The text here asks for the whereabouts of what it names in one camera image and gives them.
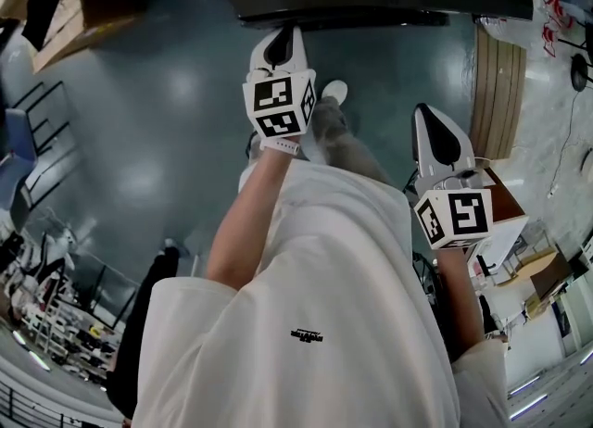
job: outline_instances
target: white cube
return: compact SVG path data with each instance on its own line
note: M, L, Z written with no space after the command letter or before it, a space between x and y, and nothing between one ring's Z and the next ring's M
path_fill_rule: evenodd
M307 132L315 102L315 71L243 84L247 116L262 138Z
M414 211L433 250L471 246L492 232L489 189L431 189Z

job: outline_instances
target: blue chair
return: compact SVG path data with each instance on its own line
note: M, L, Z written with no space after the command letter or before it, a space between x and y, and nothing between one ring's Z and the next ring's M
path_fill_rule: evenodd
M15 195L37 165L37 152L27 114L6 110L8 153L0 161L0 208L12 209Z

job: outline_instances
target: forearm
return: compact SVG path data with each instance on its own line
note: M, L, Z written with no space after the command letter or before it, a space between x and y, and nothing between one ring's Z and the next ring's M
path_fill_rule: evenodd
M448 296L452 331L452 359L484 340L482 312L472 287L467 262L460 249L437 250L438 270Z
M207 269L210 280L239 290L253 279L291 160L281 151L264 150L214 237Z

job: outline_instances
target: wristband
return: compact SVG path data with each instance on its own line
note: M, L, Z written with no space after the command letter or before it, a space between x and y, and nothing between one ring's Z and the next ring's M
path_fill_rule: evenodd
M264 138L259 144L259 149L263 150L264 148L273 148L295 157L300 149L300 145L284 138Z

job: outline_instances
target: gray pants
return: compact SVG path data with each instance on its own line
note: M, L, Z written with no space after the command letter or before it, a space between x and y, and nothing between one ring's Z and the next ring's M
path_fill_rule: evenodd
M320 99L313 110L311 129L325 163L393 185L369 149L348 129L340 106L333 97ZM259 137L251 144L249 164L259 158ZM302 152L297 157L307 159Z

